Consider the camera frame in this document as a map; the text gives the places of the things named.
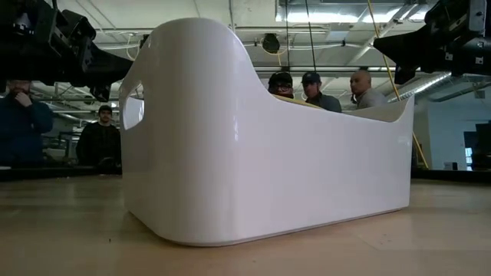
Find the black aluminium table frame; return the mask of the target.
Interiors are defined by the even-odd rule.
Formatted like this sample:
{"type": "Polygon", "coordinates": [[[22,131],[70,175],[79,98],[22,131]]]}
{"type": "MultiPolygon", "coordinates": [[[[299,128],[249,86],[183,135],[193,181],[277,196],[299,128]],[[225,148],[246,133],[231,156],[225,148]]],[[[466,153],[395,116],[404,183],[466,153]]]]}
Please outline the black aluminium table frame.
{"type": "MultiPolygon", "coordinates": [[[[94,167],[0,169],[0,182],[98,175],[121,176],[122,172],[121,169],[103,170],[94,167]]],[[[491,186],[491,171],[474,172],[458,170],[414,169],[411,171],[410,176],[412,179],[428,179],[491,186]]]]}

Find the white plastic basket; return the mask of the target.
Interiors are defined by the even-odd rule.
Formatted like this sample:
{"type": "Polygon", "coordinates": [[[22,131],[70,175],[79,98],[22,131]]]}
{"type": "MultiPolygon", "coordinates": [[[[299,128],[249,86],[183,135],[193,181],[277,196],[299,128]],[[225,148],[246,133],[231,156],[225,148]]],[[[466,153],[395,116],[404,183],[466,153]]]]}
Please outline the white plastic basket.
{"type": "Polygon", "coordinates": [[[124,205],[201,247],[403,209],[413,124],[413,98],[335,113],[270,94],[230,28],[168,21],[120,86],[124,205]]]}

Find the person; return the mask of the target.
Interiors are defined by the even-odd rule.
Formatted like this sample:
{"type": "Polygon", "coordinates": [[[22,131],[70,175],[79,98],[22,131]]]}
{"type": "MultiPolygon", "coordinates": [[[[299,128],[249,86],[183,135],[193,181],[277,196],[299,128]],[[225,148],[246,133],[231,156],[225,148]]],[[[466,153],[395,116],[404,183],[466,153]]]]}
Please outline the person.
{"type": "Polygon", "coordinates": [[[113,110],[102,105],[97,115],[97,121],[84,127],[77,142],[78,164],[117,170],[121,167],[121,142],[120,131],[111,123],[113,110]]]}
{"type": "Polygon", "coordinates": [[[306,103],[315,105],[324,110],[340,113],[341,104],[339,100],[333,96],[324,95],[321,92],[321,77],[314,71],[308,71],[302,76],[302,87],[307,99],[306,103]]]}
{"type": "Polygon", "coordinates": [[[42,166],[42,135],[54,124],[51,109],[31,97],[31,81],[9,80],[7,86],[0,98],[0,167],[42,166]]]}
{"type": "Polygon", "coordinates": [[[387,103],[387,98],[372,88],[372,78],[368,71],[359,69],[350,78],[352,100],[358,110],[379,107],[387,103]]]}
{"type": "Polygon", "coordinates": [[[271,75],[268,81],[268,92],[280,97],[294,98],[293,80],[289,72],[277,71],[271,75]]]}

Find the silver ventilation duct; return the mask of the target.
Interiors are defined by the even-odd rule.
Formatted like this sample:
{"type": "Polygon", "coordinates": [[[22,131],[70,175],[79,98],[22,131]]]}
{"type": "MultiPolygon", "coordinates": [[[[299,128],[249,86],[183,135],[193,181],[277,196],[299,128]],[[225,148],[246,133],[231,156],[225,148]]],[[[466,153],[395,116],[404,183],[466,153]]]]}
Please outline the silver ventilation duct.
{"type": "Polygon", "coordinates": [[[439,84],[445,83],[450,78],[451,78],[450,72],[445,72],[430,77],[422,77],[416,81],[411,82],[410,84],[405,84],[404,86],[398,87],[397,91],[399,93],[399,96],[396,96],[395,94],[390,95],[387,98],[387,102],[392,103],[392,102],[397,102],[399,100],[404,100],[415,94],[422,93],[425,90],[430,89],[431,87],[435,87],[439,84]]]}

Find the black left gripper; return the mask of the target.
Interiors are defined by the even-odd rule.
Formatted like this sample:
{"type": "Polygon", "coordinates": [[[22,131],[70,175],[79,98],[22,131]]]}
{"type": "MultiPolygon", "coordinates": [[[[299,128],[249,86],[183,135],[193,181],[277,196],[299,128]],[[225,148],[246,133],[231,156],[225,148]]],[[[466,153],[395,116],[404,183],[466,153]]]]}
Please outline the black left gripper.
{"type": "Polygon", "coordinates": [[[110,84],[124,79],[133,62],[101,50],[95,36],[86,17],[59,10],[56,0],[0,0],[0,83],[94,86],[91,95],[106,103],[110,84]]]}

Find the round black ceiling fixture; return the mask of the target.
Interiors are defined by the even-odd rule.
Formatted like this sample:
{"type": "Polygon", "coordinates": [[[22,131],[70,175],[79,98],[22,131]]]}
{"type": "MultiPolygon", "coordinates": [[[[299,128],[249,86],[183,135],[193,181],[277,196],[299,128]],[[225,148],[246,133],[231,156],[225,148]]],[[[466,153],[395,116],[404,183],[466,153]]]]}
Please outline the round black ceiling fixture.
{"type": "Polygon", "coordinates": [[[277,54],[280,43],[274,33],[266,33],[261,42],[262,48],[269,54],[277,54]]]}

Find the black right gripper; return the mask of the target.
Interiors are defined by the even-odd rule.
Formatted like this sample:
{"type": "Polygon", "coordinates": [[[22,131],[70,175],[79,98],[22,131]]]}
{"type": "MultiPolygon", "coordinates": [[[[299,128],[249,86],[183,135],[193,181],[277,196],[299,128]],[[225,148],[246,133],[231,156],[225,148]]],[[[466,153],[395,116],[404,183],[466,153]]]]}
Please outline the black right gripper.
{"type": "Polygon", "coordinates": [[[374,47],[396,64],[395,84],[413,79],[417,68],[491,76],[491,0],[439,0],[425,23],[416,31],[374,40],[374,47]]]}

